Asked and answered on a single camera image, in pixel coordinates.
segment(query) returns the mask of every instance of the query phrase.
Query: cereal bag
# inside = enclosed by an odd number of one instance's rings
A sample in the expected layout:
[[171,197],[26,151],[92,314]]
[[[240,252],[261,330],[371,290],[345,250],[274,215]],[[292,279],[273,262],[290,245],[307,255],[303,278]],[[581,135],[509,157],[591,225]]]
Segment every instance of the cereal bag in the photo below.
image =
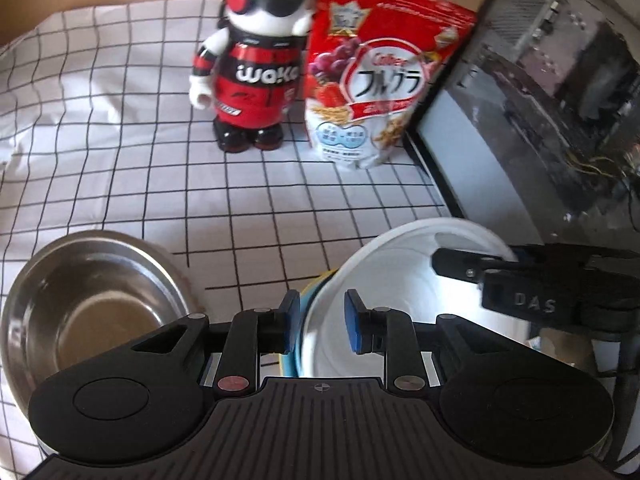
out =
[[319,157],[349,168],[384,162],[474,22],[446,0],[319,0],[304,89]]

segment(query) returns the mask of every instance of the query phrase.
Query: panda figurine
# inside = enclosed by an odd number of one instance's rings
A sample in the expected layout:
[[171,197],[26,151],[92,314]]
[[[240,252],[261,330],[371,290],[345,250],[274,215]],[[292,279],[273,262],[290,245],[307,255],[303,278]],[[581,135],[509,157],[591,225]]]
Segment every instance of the panda figurine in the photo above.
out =
[[219,30],[194,58],[189,91],[193,107],[215,108],[223,151],[282,144],[280,121],[296,98],[315,10],[316,0],[223,0]]

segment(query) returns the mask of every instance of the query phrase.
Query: metal bowl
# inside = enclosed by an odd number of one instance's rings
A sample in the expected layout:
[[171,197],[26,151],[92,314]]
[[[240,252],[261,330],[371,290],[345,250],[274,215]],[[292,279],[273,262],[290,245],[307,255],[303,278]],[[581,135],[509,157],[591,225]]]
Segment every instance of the metal bowl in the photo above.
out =
[[2,311],[0,351],[26,414],[59,370],[197,310],[168,254],[120,233],[85,231],[44,247],[21,270]]

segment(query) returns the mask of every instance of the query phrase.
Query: screw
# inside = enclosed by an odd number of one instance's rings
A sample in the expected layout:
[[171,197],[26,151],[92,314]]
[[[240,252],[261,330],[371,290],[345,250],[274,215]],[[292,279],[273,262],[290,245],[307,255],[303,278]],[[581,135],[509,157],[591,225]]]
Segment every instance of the screw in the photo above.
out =
[[394,385],[398,390],[404,390],[406,392],[417,392],[424,388],[424,379],[415,375],[403,375],[394,381]]
[[218,381],[218,387],[226,392],[241,392],[249,386],[249,381],[239,375],[228,375]]

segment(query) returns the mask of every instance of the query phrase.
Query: grid tablecloth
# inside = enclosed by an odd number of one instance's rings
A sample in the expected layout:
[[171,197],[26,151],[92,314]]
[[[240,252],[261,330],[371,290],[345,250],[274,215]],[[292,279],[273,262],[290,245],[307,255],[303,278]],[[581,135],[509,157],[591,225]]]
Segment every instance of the grid tablecloth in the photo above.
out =
[[[402,148],[368,171],[318,162],[302,102],[275,152],[227,155],[212,111],[192,109],[190,65],[220,0],[58,13],[0,48],[2,302],[47,243],[92,228],[175,255],[212,322],[273,306],[369,239],[448,215]],[[263,358],[265,374],[276,374]],[[0,480],[42,459],[1,373]]]

